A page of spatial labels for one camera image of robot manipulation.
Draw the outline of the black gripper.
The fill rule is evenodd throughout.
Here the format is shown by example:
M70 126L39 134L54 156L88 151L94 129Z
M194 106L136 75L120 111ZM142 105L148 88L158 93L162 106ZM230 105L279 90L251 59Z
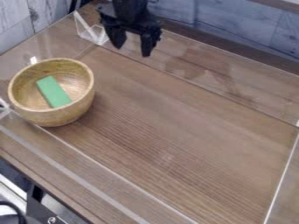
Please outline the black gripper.
M163 32L156 16L148 10L148 0L110 0L98 5L98 13L114 47L120 49L126 43L126 30L140 32L142 54L150 57Z

